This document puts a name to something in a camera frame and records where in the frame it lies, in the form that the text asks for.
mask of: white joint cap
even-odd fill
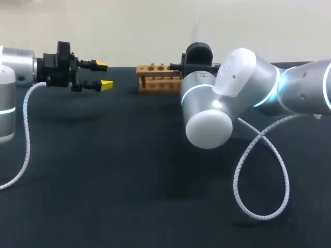
[[[213,91],[218,95],[236,97],[252,76],[256,64],[256,55],[251,50],[234,50],[219,68]]]
[[[13,69],[8,66],[0,65],[0,84],[12,84],[16,82]]]
[[[194,115],[186,125],[188,140],[195,146],[211,149],[223,145],[232,134],[232,120],[219,110]]]

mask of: table surface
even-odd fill
[[[287,166],[291,196],[282,216],[258,222],[241,212],[232,192],[235,167],[254,135],[236,123],[222,147],[193,147],[178,96],[138,95],[134,72],[94,74],[115,81],[101,95],[66,88],[33,93],[30,163],[0,192],[2,247],[327,246],[331,118],[292,120],[268,135]],[[15,137],[0,149],[1,184],[24,160],[26,91],[17,90]],[[253,109],[242,118],[260,130],[275,120]],[[283,176],[263,144],[248,157],[239,189],[253,212],[280,206]]]

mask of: black end effector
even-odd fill
[[[202,42],[191,44],[182,54],[180,65],[170,64],[170,70],[179,71],[183,77],[195,71],[217,73],[219,65],[212,66],[213,53],[209,45]]]
[[[82,88],[102,91],[102,80],[83,81],[77,79],[78,68],[86,68],[91,71],[107,71],[108,66],[95,60],[79,61],[74,53],[71,53],[70,43],[57,43],[57,53],[44,53],[43,58],[37,59],[37,82],[46,82],[47,86],[68,87],[71,82],[72,91],[81,91]]]
[[[97,62],[96,60],[78,62],[78,66],[91,71],[108,71],[108,66]]]

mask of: coiled cable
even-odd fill
[[[294,114],[294,115],[290,115],[287,117],[284,117],[282,119],[277,120],[276,122],[274,122],[273,124],[271,124],[270,126],[268,126],[267,128],[265,128],[262,132],[260,132],[259,130],[257,130],[255,127],[253,127],[252,125],[250,125],[249,123],[245,122],[242,119],[238,119],[239,122],[241,122],[242,124],[244,124],[245,126],[247,126],[249,129],[251,129],[253,132],[255,132],[257,134],[257,136],[255,137],[255,139],[249,144],[249,146],[246,148],[244,154],[242,155],[242,157],[239,160],[239,163],[236,167],[235,173],[234,173],[234,178],[233,178],[233,193],[235,196],[235,199],[239,205],[239,207],[243,210],[244,213],[246,213],[247,215],[249,215],[250,217],[257,219],[257,220],[262,220],[262,221],[267,221],[267,220],[271,220],[275,217],[277,217],[278,215],[280,215],[283,210],[285,209],[286,205],[288,204],[289,201],[289,197],[290,197],[290,182],[289,182],[289,177],[288,177],[288,172],[286,170],[285,164],[283,162],[283,159],[281,158],[280,154],[278,153],[277,149],[273,146],[273,144],[265,137],[265,134],[270,132],[273,128],[289,121],[292,120],[294,118],[297,117],[302,117],[305,115],[300,115],[300,114]],[[282,204],[280,205],[280,207],[278,208],[278,210],[276,210],[274,213],[269,214],[269,215],[258,215],[255,214],[253,212],[251,212],[248,208],[246,208],[246,206],[244,205],[244,203],[242,202],[240,196],[239,196],[239,191],[238,191],[238,180],[239,180],[239,174],[240,174],[240,170],[243,167],[243,163],[245,161],[245,159],[247,158],[248,154],[251,152],[251,150],[253,149],[253,147],[256,145],[256,143],[260,140],[263,139],[268,146],[271,148],[271,150],[273,151],[273,153],[276,155],[283,175],[284,175],[284,181],[285,181],[285,195],[284,195],[284,200],[282,202]]]
[[[25,151],[25,159],[24,159],[24,163],[23,166],[20,170],[20,172],[8,183],[0,186],[0,190],[3,190],[11,185],[13,185],[15,182],[17,182],[22,175],[24,174],[27,165],[29,163],[29,159],[30,159],[30,133],[29,133],[29,125],[28,125],[28,121],[27,121],[27,102],[29,100],[29,97],[31,95],[31,93],[38,87],[41,86],[46,86],[46,83],[38,83],[35,84],[34,86],[32,86],[26,93],[24,101],[23,101],[23,121],[24,121],[24,131],[25,131],[25,142],[26,142],[26,151]]]

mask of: wooden test tube rack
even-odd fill
[[[170,70],[168,65],[137,66],[136,74],[139,78],[139,92],[156,94],[178,94],[182,76]]]

